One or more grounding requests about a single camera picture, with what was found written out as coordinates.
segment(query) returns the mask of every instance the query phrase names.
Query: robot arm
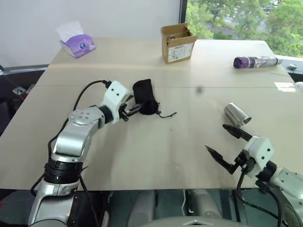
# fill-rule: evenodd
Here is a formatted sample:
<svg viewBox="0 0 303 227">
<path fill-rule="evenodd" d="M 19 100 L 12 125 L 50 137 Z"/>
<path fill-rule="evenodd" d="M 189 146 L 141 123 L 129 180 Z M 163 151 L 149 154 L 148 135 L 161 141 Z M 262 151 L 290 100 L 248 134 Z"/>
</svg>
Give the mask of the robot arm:
<svg viewBox="0 0 303 227">
<path fill-rule="evenodd" d="M 59 134 L 31 209 L 29 226 L 66 226 L 70 221 L 74 193 L 79 186 L 82 165 L 93 135 L 107 123 L 127 121 L 140 106 L 126 109 L 129 91 L 113 81 L 101 107 L 92 106 L 73 111 Z"/>
<path fill-rule="evenodd" d="M 277 196 L 284 210 L 289 227 L 303 226 L 303 176 L 277 167 L 270 161 L 275 149 L 270 140 L 251 136 L 247 132 L 231 125 L 223 127 L 234 137 L 242 138 L 248 143 L 235 159 L 235 164 L 227 163 L 214 149 L 206 146 L 212 157 L 230 174 L 238 167 L 250 178 L 257 177 L 256 184 L 266 184 Z"/>
</svg>

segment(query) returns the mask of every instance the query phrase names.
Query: label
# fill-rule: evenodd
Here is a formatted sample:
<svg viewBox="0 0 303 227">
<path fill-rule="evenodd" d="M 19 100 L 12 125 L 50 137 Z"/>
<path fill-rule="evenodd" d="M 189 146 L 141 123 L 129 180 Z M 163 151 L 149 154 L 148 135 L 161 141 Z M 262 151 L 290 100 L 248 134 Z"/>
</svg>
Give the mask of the label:
<svg viewBox="0 0 303 227">
<path fill-rule="evenodd" d="M 169 48 L 169 62 L 187 58 L 191 54 L 194 43 Z"/>
</svg>

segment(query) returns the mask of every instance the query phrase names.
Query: window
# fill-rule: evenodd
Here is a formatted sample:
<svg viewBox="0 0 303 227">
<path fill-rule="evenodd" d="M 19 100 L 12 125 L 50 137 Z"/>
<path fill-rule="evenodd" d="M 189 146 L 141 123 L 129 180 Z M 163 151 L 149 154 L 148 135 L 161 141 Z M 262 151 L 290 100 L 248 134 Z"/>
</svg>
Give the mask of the window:
<svg viewBox="0 0 303 227">
<path fill-rule="evenodd" d="M 264 40 L 275 54 L 303 57 L 303 0 L 182 2 L 180 20 L 200 39 Z"/>
</svg>

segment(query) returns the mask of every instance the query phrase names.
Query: white wall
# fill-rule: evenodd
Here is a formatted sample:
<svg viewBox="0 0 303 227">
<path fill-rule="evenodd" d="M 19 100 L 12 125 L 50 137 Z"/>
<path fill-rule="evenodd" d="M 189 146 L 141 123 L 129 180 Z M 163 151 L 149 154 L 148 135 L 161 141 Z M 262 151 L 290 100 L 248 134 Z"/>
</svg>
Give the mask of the white wall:
<svg viewBox="0 0 303 227">
<path fill-rule="evenodd" d="M 160 38 L 178 23 L 180 0 L 0 0 L 0 64 L 49 64 L 60 49 L 56 27 L 79 20 L 98 37 Z"/>
</svg>

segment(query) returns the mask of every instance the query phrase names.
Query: cardboard box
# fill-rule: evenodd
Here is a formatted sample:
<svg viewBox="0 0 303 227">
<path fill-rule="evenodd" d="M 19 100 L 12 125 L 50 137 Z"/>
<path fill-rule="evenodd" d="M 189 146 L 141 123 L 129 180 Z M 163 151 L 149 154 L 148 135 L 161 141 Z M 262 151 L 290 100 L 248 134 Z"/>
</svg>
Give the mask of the cardboard box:
<svg viewBox="0 0 303 227">
<path fill-rule="evenodd" d="M 165 26 L 161 28 L 162 55 L 167 64 L 190 59 L 195 41 L 187 28 L 187 23 Z"/>
</svg>

